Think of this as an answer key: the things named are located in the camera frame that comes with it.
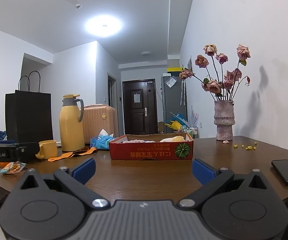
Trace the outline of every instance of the yellow mug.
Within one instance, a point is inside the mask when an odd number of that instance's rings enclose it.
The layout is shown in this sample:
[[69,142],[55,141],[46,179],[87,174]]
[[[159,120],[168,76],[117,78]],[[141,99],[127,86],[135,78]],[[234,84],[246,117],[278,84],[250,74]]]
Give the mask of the yellow mug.
[[49,159],[53,157],[57,157],[57,141],[55,140],[47,140],[39,142],[40,151],[35,156],[42,159]]

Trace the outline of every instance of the yellow thermos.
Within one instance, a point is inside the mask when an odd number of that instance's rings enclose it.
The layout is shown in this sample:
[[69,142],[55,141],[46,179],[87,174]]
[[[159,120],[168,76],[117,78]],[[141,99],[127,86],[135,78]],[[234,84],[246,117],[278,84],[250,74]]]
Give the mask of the yellow thermos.
[[72,152],[85,146],[83,133],[84,103],[80,95],[64,95],[60,112],[60,135],[62,150]]

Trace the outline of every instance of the pumpkin picture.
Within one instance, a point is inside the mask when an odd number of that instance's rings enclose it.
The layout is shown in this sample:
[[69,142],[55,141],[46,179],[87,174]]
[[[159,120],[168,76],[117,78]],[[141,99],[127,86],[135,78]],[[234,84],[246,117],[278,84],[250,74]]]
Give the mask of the pumpkin picture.
[[175,148],[175,155],[180,158],[186,158],[189,156],[189,153],[191,151],[191,147],[187,143],[180,143]]

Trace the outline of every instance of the suitcase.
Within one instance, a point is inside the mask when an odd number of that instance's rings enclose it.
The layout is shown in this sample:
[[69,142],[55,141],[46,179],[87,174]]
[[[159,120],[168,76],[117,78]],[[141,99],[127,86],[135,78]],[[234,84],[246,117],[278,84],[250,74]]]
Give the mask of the suitcase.
[[89,144],[91,138],[99,135],[102,129],[108,135],[118,137],[117,111],[108,105],[90,105],[84,107],[83,116],[84,141]]

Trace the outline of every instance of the gray refrigerator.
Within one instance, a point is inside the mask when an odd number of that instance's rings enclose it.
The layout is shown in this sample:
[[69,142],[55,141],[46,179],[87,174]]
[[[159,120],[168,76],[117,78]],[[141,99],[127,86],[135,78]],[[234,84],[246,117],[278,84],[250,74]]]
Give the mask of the gray refrigerator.
[[[171,77],[162,77],[162,98],[163,98],[163,117],[164,123],[171,119],[173,114],[182,114],[182,116],[187,120],[187,101],[181,103],[181,91],[182,83],[180,77],[173,77],[176,80],[176,83],[169,87],[166,83],[170,80]],[[164,133],[174,133],[174,131],[164,126]]]

